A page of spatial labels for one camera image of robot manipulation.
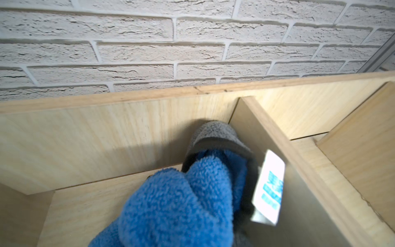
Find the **blue and grey cleaning cloth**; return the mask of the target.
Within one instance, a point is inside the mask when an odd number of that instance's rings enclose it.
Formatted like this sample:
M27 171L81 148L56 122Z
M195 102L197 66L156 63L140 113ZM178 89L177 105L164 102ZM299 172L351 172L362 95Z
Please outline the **blue and grey cleaning cloth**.
M249 222L275 226L285 162L267 150L263 164L221 121L200 126L181 170L150 176L92 247L249 247Z

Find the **light wooden bookshelf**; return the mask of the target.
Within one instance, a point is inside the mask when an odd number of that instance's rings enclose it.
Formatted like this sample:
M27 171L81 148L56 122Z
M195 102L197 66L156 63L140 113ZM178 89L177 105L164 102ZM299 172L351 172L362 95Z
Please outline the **light wooden bookshelf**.
M86 247L219 120L258 161L270 149L286 163L277 226L242 228L254 246L392 247L394 230L316 144L394 90L386 72L1 103L1 246Z

